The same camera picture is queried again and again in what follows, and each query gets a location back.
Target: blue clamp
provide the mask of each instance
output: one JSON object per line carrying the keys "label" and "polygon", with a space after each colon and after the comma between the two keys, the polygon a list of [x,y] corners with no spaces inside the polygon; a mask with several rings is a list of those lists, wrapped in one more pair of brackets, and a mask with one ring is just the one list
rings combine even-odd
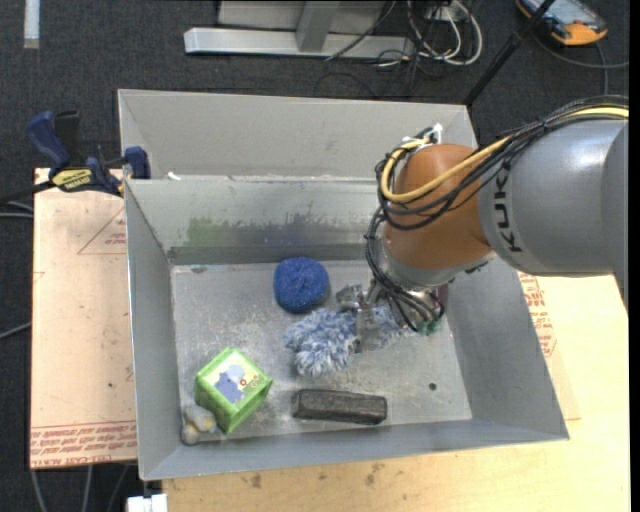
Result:
{"label": "blue clamp", "polygon": [[[51,112],[42,112],[34,117],[27,127],[27,135],[35,148],[53,161],[49,181],[54,186],[64,192],[91,190],[122,196],[122,180],[113,176],[97,158],[87,158],[84,166],[69,166],[71,157],[56,134],[54,116]],[[151,177],[147,154],[139,146],[127,148],[124,157],[110,163],[129,164],[131,172],[127,178]]]}

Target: blue sponge ball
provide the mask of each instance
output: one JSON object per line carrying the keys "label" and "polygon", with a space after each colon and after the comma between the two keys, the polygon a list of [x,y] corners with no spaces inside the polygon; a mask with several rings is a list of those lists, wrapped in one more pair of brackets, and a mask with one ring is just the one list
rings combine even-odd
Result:
{"label": "blue sponge ball", "polygon": [[329,274],[319,262],[305,257],[282,261],[273,276],[278,304],[291,313],[305,313],[325,297]]}

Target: blue fuzzy toy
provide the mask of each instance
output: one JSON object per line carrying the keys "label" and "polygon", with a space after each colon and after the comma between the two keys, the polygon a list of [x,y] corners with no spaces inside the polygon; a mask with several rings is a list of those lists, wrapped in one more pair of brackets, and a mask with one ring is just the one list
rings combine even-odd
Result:
{"label": "blue fuzzy toy", "polygon": [[[410,332],[398,326],[386,304],[374,307],[373,316],[380,329],[372,348],[383,348],[396,337]],[[298,373],[313,378],[344,370],[355,353],[356,340],[356,312],[325,308],[290,325],[282,336],[285,347],[295,354]]]}

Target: wire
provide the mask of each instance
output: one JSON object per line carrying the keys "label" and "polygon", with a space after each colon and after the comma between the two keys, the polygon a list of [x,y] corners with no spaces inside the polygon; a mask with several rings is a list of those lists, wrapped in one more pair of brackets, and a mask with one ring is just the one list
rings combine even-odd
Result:
{"label": "wire", "polygon": [[373,98],[379,97],[379,95],[376,92],[376,90],[370,84],[368,84],[365,80],[360,78],[358,75],[355,75],[353,73],[343,73],[343,72],[327,73],[326,75],[323,75],[322,77],[320,77],[320,79],[313,86],[313,93],[312,93],[313,96],[317,96],[318,88],[320,87],[320,84],[322,84],[322,82],[324,82],[327,78],[331,78],[331,77],[334,77],[334,76],[340,76],[340,77],[349,78],[351,80],[354,80],[354,81],[358,82],[362,87],[364,87],[367,90],[367,92],[369,92],[371,97],[373,97]]}
{"label": "wire", "polygon": [[[471,24],[471,28],[472,28],[471,44],[473,45],[473,39],[475,39],[476,49],[473,55],[471,55],[470,57],[465,57],[463,59],[456,59],[456,57],[460,54],[462,50],[463,36],[460,32],[460,29],[458,28],[457,23],[453,20],[453,17],[451,16],[451,6],[455,6],[456,9],[459,9],[462,13],[464,13],[465,18]],[[428,23],[431,27],[433,27],[435,23],[438,23],[438,18],[436,18],[436,16],[438,16],[438,13],[443,13],[444,16],[447,18],[446,24],[448,25],[448,27],[450,28],[450,31],[455,36],[456,43],[455,43],[454,49],[448,49],[443,52],[435,51],[434,50],[435,41],[431,45],[428,44],[424,40],[425,38],[422,37],[421,31],[418,29],[415,23],[415,18],[418,18],[423,23],[425,24]],[[415,10],[414,2],[412,0],[407,0],[407,16],[409,20],[409,25],[412,28],[414,35],[418,38],[418,43],[416,47],[418,49],[417,54],[420,57],[430,58],[436,61],[444,62],[446,64],[451,64],[453,66],[468,66],[476,62],[480,57],[483,49],[483,44],[484,44],[483,37],[482,37],[482,30],[480,29],[480,25],[476,20],[475,16],[471,14],[470,10],[467,9],[467,7],[465,7],[462,4],[462,2],[459,2],[458,0],[454,0],[451,3],[451,5],[448,7],[434,8],[432,11],[430,11],[431,18],[429,19],[429,18],[424,18],[418,15]],[[424,48],[425,50],[427,50],[427,52],[425,53],[424,51],[421,51],[420,48]]]}
{"label": "wire", "polygon": [[[397,83],[398,76],[400,75],[401,64],[409,59],[409,55],[406,53],[408,44],[409,39],[407,36],[405,36],[404,48],[402,50],[385,50],[380,53],[378,55],[378,58],[373,62],[378,72],[385,71],[385,68],[393,66],[391,77],[387,79],[387,83],[378,96],[379,98],[386,98],[393,84]],[[395,60],[385,61],[384,56],[386,54],[396,54],[399,56],[399,58]]]}
{"label": "wire", "polygon": [[4,213],[0,212],[1,219],[33,219],[31,213]]}
{"label": "wire", "polygon": [[[530,127],[526,133],[535,129],[540,129],[540,128],[543,128],[544,130],[548,130],[551,126],[549,124],[550,121],[557,121],[558,119],[562,119],[564,117],[576,118],[579,116],[589,116],[589,115],[611,115],[611,116],[619,116],[619,117],[626,118],[628,117],[628,108],[625,109],[625,108],[620,108],[615,106],[614,107],[605,107],[605,106],[594,107],[590,105],[585,105],[584,107],[579,109],[570,109],[567,112],[562,112],[561,114],[558,115],[557,118],[550,117],[545,123],[536,123],[534,124],[534,126]],[[492,144],[489,144],[488,146],[478,151],[475,151],[469,157],[464,159],[462,162],[455,165],[454,167],[452,167],[442,175],[438,176],[434,180],[424,184],[423,186],[415,190],[412,190],[410,192],[396,194],[391,191],[389,185],[392,181],[391,178],[393,175],[393,171],[396,168],[398,162],[400,161],[400,158],[407,156],[411,152],[411,150],[427,142],[427,141],[416,141],[416,140],[409,141],[401,145],[400,147],[396,148],[391,152],[390,155],[388,155],[380,176],[380,182],[379,182],[380,193],[384,197],[384,199],[391,201],[392,203],[396,203],[396,204],[410,203],[412,201],[415,201],[416,199],[424,197],[426,194],[428,194],[429,192],[437,188],[439,185],[441,185],[443,182],[453,177],[454,175],[459,174],[461,171],[465,169],[468,170],[469,168],[472,168],[473,166],[478,165],[487,157],[500,151],[507,144],[512,143],[514,140],[515,140],[514,136],[503,137],[498,141]]]}
{"label": "wire", "polygon": [[31,471],[31,481],[33,482],[33,490],[36,493],[36,499],[38,500],[38,506],[40,507],[40,512],[48,512],[47,506],[45,505],[44,498],[42,496],[42,489],[40,489],[40,482],[38,481],[38,475],[35,471]]}
{"label": "wire", "polygon": [[127,472],[129,471],[130,467],[131,465],[125,464],[124,468],[122,469],[122,472],[120,473],[120,477],[118,478],[116,486],[114,487],[113,492],[111,493],[111,497],[109,498],[109,503],[107,505],[106,512],[111,512],[111,509],[113,508],[113,505],[115,504],[116,499],[118,497],[118,493],[120,492],[120,488],[122,487],[122,482],[124,482],[124,477],[127,476]]}
{"label": "wire", "polygon": [[33,194],[37,194],[38,192],[42,192],[43,190],[47,190],[55,187],[56,185],[51,181],[45,181],[42,183],[38,183],[37,185],[32,185],[31,187],[23,190],[18,190],[17,192],[12,192],[11,194],[7,194],[6,196],[0,197],[0,204],[8,204],[14,202],[14,199],[21,199],[23,197],[30,197]]}
{"label": "wire", "polygon": [[31,327],[31,322],[27,322],[26,324],[19,325],[18,327],[14,327],[13,329],[9,329],[8,331],[0,334],[0,340],[9,338],[14,334],[18,334],[19,332],[26,331],[29,327]]}
{"label": "wire", "polygon": [[20,210],[25,210],[31,213],[34,212],[32,206],[29,206],[28,204],[24,204],[24,203],[19,203],[18,201],[9,201],[7,203],[7,206],[13,206],[14,208],[19,208]]}
{"label": "wire", "polygon": [[363,32],[362,34],[360,34],[356,39],[354,39],[351,43],[349,43],[347,46],[345,46],[344,48],[342,48],[342,50],[337,51],[336,53],[334,53],[333,55],[331,55],[330,57],[327,57],[325,59],[325,62],[329,62],[332,61],[334,59],[337,59],[339,57],[342,57],[345,53],[347,53],[349,50],[352,50],[353,48],[355,48],[358,44],[360,44],[360,42],[367,37],[368,35],[370,35],[376,28],[378,28],[378,26],[387,18],[387,16],[389,16],[389,14],[391,13],[391,11],[393,11],[393,8],[396,6],[396,0],[392,1],[391,4],[389,5],[389,8],[387,9],[387,11],[380,16],[380,18],[378,18],[378,21],[376,21],[373,25],[371,25],[365,32]]}
{"label": "wire", "polygon": [[[438,298],[433,293],[428,293],[427,295],[433,303],[433,305],[430,305],[415,295],[412,295],[402,286],[395,283],[389,275],[383,272],[376,261],[376,253],[378,251],[376,250],[375,245],[380,243],[377,231],[383,221],[384,215],[382,214],[382,209],[378,208],[371,218],[367,234],[365,235],[367,240],[365,246],[365,257],[373,274],[374,280],[384,290],[386,298],[392,306],[392,311],[396,311],[397,314],[402,317],[402,322],[396,318],[396,321],[398,321],[399,324],[404,323],[415,332],[431,332],[434,325],[444,315],[444,306],[440,303]],[[416,313],[421,318],[421,321],[418,323],[413,322],[404,311],[403,305]]]}
{"label": "wire", "polygon": [[[389,225],[399,230],[408,231],[424,227],[447,211],[459,208],[467,202],[477,193],[479,188],[487,184],[486,175],[488,173],[496,173],[501,169],[510,168],[513,161],[524,149],[547,133],[583,120],[628,119],[628,117],[629,107],[626,97],[598,96],[577,100],[557,109],[544,119],[511,130],[501,136],[497,142],[474,151],[458,165],[453,166],[422,187],[404,194],[396,194],[393,192],[393,183],[398,164],[410,158],[411,154],[422,145],[421,142],[424,143],[423,145],[432,145],[433,143],[433,141],[427,141],[426,138],[422,141],[417,138],[410,139],[392,150],[376,166],[380,215]],[[428,197],[444,181],[462,171],[466,171],[466,174],[451,190],[436,199],[410,206],[411,203]],[[469,194],[460,199],[463,191],[468,191]],[[416,216],[417,220],[399,222],[399,217],[410,215]]]}
{"label": "wire", "polygon": [[84,495],[82,497],[82,509],[81,512],[87,512],[89,506],[89,494],[91,492],[91,480],[93,478],[93,466],[90,465],[87,468],[87,480],[84,484]]}
{"label": "wire", "polygon": [[[599,43],[596,43],[596,49],[598,50],[598,55],[600,56],[600,62],[602,62],[603,66],[607,65],[607,59],[604,56],[604,50]],[[606,67],[602,68],[602,94],[609,93],[609,70]]]}
{"label": "wire", "polygon": [[473,86],[469,94],[465,97],[463,103],[471,107],[473,106],[473,102],[478,97],[478,95],[484,90],[487,84],[493,79],[496,73],[500,70],[500,68],[505,64],[507,59],[516,51],[516,49],[520,46],[523,38],[533,29],[533,27],[540,21],[540,19],[547,12],[549,7],[553,4],[555,0],[544,0],[533,15],[529,18],[524,27],[518,32],[514,32],[511,34],[507,42],[504,46],[498,51],[496,56],[491,61],[491,64],[484,72],[484,74],[480,77],[476,85]]}
{"label": "wire", "polygon": [[549,48],[546,44],[544,44],[538,37],[536,37],[535,34],[534,34],[533,37],[534,37],[535,41],[547,53],[553,55],[554,57],[556,57],[556,58],[558,58],[558,59],[560,59],[560,60],[562,60],[564,62],[568,62],[569,64],[573,64],[574,66],[581,66],[583,68],[590,68],[590,69],[619,69],[619,68],[625,68],[625,67],[629,66],[629,61],[620,62],[620,63],[617,63],[617,64],[589,64],[587,62],[580,62],[580,61],[577,61],[577,60],[568,59],[564,55],[560,55],[558,52],[554,52],[551,48]]}

